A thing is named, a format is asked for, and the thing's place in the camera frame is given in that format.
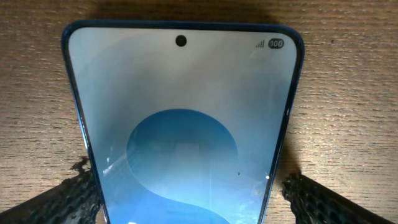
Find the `blue smartphone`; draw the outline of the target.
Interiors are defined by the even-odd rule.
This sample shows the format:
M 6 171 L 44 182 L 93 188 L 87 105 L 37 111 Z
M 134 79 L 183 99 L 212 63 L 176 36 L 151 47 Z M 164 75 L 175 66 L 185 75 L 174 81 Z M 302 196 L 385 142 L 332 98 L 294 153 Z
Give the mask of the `blue smartphone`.
M 81 20 L 62 54 L 106 223 L 262 223 L 304 60 L 278 24 Z

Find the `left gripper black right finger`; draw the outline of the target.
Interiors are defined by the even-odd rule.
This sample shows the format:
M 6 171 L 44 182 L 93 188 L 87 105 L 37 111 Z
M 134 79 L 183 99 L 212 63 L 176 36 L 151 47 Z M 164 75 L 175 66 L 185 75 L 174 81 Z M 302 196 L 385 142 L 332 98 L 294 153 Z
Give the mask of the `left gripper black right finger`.
M 299 172 L 282 184 L 296 224 L 393 224 Z

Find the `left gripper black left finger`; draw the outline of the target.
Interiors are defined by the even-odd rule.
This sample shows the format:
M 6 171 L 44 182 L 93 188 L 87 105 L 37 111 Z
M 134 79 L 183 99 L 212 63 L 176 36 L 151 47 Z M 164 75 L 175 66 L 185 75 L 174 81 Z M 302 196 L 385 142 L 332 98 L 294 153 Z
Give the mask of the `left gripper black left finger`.
M 87 157 L 72 169 L 78 175 L 15 207 L 1 212 L 1 223 L 15 224 L 92 224 L 101 208 L 93 172 L 84 169 Z

